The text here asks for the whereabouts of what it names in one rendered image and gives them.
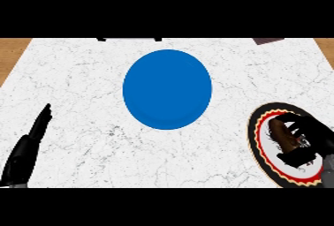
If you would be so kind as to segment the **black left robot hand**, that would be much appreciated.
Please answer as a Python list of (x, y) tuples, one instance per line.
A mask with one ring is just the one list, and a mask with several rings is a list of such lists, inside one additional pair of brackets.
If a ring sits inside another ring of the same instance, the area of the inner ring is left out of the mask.
[(7, 157), (0, 177), (0, 187), (13, 187), (28, 184), (39, 156), (39, 144), (44, 137), (50, 120), (50, 104), (47, 104), (39, 113), (39, 117), (28, 134), (25, 134), (18, 140), (12, 153)]

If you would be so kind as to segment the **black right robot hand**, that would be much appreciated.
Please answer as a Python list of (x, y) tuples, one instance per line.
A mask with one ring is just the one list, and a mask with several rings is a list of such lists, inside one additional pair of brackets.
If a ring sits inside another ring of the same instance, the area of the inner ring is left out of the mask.
[(288, 131), (294, 132), (293, 136), (296, 138), (305, 135), (310, 144), (309, 147), (297, 147), (287, 154), (276, 155), (287, 165), (299, 168), (316, 159), (316, 154), (322, 158), (334, 154), (334, 131), (313, 117), (302, 117), (288, 112), (279, 115), (275, 120), (282, 124), (293, 122), (287, 127)]

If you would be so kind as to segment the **brown sweet potato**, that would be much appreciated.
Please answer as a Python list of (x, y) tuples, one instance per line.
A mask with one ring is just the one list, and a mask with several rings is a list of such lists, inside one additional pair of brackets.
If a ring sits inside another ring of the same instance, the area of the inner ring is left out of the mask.
[(278, 143), (282, 152), (288, 154), (294, 149), (300, 147), (300, 143), (284, 122), (275, 118), (269, 121), (269, 131), (272, 134), (272, 139)]

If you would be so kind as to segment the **black red patterned plate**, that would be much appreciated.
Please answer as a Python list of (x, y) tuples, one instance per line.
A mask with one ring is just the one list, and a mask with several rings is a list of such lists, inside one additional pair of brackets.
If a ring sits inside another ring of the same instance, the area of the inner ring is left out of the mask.
[(299, 168), (287, 165), (276, 157), (282, 150), (271, 138), (269, 121), (287, 112), (296, 113), (299, 116), (310, 116), (296, 105), (284, 102), (265, 103), (253, 111), (248, 122), (250, 150), (266, 176), (282, 188), (322, 188), (321, 155), (316, 154), (316, 159)]

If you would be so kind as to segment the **blue plate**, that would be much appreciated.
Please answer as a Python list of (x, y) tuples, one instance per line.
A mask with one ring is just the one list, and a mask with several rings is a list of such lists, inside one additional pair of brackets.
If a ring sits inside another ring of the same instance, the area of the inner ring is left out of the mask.
[(132, 116), (154, 129), (188, 126), (206, 112), (211, 93), (207, 69), (180, 50), (152, 51), (129, 68), (124, 103)]

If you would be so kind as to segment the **dark brown flat object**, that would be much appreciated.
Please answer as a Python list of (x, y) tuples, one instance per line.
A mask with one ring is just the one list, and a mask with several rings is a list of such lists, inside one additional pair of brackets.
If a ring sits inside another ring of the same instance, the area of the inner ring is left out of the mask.
[(284, 40), (284, 38), (253, 38), (253, 40), (254, 40), (257, 45), (263, 45), (266, 43), (281, 41), (281, 40)]

